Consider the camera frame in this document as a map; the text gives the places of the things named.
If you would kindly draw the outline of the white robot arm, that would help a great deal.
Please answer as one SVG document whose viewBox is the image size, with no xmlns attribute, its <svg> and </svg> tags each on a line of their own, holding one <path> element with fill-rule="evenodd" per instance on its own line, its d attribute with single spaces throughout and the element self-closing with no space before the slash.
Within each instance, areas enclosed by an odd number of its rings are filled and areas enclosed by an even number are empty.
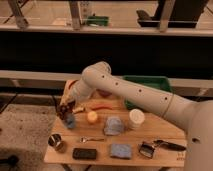
<svg viewBox="0 0 213 171">
<path fill-rule="evenodd" d="M 213 171 L 213 100 L 196 102 L 111 75 L 107 62 L 86 67 L 62 96 L 62 106 L 88 99 L 95 89 L 110 92 L 151 112 L 186 134 L 184 171 Z"/>
</svg>

